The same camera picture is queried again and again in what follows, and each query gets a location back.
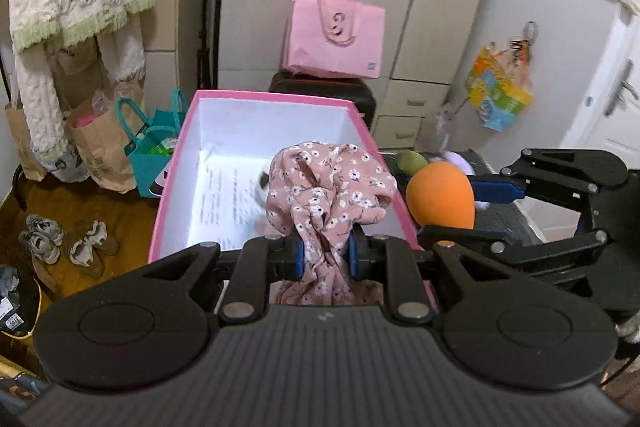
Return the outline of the orange sponge ball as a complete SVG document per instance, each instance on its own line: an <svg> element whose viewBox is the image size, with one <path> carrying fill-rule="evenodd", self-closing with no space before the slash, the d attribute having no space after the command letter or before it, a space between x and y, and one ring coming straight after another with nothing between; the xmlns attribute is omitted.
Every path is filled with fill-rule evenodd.
<svg viewBox="0 0 640 427"><path fill-rule="evenodd" d="M469 229L475 223L475 199L466 174L449 162L432 162L411 177L406 203L421 227Z"/></svg>

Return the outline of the pink floral cloth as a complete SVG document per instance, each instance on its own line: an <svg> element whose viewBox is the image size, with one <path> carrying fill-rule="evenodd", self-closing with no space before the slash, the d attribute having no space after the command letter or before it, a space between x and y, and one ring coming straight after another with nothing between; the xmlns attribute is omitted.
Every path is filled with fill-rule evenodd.
<svg viewBox="0 0 640 427"><path fill-rule="evenodd" d="M382 289L356 282L343 255L355 225L376 225L397 182L367 150L355 144L304 142L280 150L271 161L266 200L270 225L304 243L305 266L297 282L282 283L277 305L377 305Z"/></svg>

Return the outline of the purple plush toy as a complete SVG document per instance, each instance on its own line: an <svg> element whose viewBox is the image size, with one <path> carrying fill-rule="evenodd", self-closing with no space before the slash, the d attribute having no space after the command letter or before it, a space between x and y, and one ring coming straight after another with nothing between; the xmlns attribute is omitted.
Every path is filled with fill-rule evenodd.
<svg viewBox="0 0 640 427"><path fill-rule="evenodd" d="M475 172L474 168L472 167L472 165L469 163L469 161L464 159L458 153L450 152L450 150L445 150L445 152L442 152L440 155L435 156L433 158L433 160L434 161L446 161L446 162L449 162L449 164L458 167L467 176L475 176L476 175L476 172ZM489 208L489 206L490 206L489 202L480 202L479 200L477 200L475 202L475 208L477 210L480 210L480 211L487 210Z"/></svg>

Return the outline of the white plush toy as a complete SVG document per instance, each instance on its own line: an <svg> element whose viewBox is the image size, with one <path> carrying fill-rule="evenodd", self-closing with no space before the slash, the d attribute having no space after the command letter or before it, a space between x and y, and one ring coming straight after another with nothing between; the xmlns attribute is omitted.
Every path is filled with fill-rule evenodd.
<svg viewBox="0 0 640 427"><path fill-rule="evenodd" d="M267 205L267 199L269 195L269 182L269 173L262 171L258 176L254 191L255 200L262 207L265 207L265 205Z"/></svg>

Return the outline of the black table mat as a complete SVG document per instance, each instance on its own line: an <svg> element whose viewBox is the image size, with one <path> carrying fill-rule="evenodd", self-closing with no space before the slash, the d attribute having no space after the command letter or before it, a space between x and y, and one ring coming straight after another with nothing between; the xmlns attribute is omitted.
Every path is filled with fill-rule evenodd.
<svg viewBox="0 0 640 427"><path fill-rule="evenodd" d="M399 192L405 198L406 186L409 177L397 166L397 161L404 150L383 150L382 157L387 169L396 178ZM474 150L464 150L458 153L473 170L475 174L493 173L492 169L483 158ZM544 234L539 231L528 214L517 202L510 204L490 204L486 208L477 209L474 229L480 232L500 232L512 236L523 245L532 246L544 243Z"/></svg>

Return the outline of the pink cardboard box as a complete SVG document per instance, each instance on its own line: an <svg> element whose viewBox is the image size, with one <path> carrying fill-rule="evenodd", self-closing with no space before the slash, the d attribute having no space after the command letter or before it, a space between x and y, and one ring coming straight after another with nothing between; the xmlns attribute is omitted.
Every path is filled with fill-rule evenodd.
<svg viewBox="0 0 640 427"><path fill-rule="evenodd" d="M416 230L354 104L201 90L160 198L151 260L186 247L237 251L220 316L280 303L353 305L382 295L401 321L433 312L411 258Z"/></svg>

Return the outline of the colourful gift bag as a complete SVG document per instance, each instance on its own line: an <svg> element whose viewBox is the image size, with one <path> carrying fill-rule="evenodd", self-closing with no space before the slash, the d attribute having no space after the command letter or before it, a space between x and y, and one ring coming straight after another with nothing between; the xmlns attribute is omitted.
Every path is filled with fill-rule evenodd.
<svg viewBox="0 0 640 427"><path fill-rule="evenodd" d="M516 38L500 51L485 46L464 84L480 123L492 131L506 131L534 101L529 41Z"/></svg>

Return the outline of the white door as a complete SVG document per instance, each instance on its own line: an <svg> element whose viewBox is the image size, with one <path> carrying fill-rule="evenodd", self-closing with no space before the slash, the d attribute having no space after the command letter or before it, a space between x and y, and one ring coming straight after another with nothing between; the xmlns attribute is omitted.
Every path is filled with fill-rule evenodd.
<svg viewBox="0 0 640 427"><path fill-rule="evenodd" d="M620 4L596 72L565 148L602 148L630 167L639 165L639 0Z"/></svg>

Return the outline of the teal gift bag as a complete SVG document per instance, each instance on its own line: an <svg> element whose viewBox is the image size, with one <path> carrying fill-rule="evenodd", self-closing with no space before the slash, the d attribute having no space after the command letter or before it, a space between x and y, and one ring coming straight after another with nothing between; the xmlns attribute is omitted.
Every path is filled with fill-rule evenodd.
<svg viewBox="0 0 640 427"><path fill-rule="evenodd" d="M130 161L141 197L160 198L162 191L158 188L153 192L152 185L171 160L187 109L180 89L172 92L171 110L157 109L151 117L132 98L117 99L117 119L129 138L125 156Z"/></svg>

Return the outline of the black suitcase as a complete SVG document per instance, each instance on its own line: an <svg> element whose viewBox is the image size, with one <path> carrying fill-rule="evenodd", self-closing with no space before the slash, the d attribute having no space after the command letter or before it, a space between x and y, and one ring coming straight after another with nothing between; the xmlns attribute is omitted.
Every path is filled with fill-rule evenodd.
<svg viewBox="0 0 640 427"><path fill-rule="evenodd" d="M358 114L370 129L376 111L376 101L371 89L360 79L317 78L309 75L294 75L292 72L277 72L271 79L269 92L320 96L351 101Z"/></svg>

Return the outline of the brown paper bag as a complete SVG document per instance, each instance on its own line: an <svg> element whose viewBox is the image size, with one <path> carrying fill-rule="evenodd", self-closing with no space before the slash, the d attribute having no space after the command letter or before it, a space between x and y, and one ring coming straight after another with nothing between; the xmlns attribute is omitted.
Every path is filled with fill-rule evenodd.
<svg viewBox="0 0 640 427"><path fill-rule="evenodd" d="M105 190L127 193L137 187L137 182L125 154L130 139L116 112L120 96L131 98L145 110L140 83L132 80L119 83L115 89L96 90L73 110L67 124L90 178Z"/></svg>

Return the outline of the left sneaker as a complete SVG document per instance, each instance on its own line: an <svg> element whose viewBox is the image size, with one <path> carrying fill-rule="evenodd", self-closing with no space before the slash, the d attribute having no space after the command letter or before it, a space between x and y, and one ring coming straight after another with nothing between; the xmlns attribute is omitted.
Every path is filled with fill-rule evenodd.
<svg viewBox="0 0 640 427"><path fill-rule="evenodd" d="M58 222L38 215L28 215L26 230L18 234L18 240L32 257L45 265L55 265L61 256L64 235Z"/></svg>

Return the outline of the pink tote bag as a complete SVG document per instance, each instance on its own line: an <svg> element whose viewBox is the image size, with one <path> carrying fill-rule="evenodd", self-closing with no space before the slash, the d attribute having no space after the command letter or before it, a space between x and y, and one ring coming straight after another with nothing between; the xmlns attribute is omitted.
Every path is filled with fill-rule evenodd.
<svg viewBox="0 0 640 427"><path fill-rule="evenodd" d="M292 0L281 68L318 78L381 75L385 10L355 0Z"/></svg>

